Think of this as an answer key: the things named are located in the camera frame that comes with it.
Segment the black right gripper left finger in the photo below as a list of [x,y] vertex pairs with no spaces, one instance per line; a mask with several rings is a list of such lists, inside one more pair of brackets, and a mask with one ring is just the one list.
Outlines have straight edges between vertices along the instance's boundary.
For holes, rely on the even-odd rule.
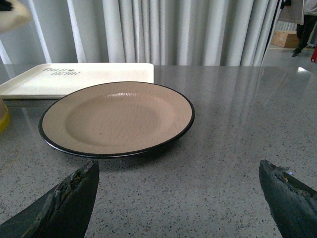
[[2,238],[83,238],[96,200],[99,163],[89,161],[0,226]]

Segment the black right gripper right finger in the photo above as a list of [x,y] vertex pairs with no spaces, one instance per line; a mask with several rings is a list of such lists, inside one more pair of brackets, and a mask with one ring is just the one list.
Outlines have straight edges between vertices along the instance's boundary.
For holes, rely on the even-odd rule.
[[259,179],[271,215],[284,238],[317,236],[317,192],[277,167],[261,160]]

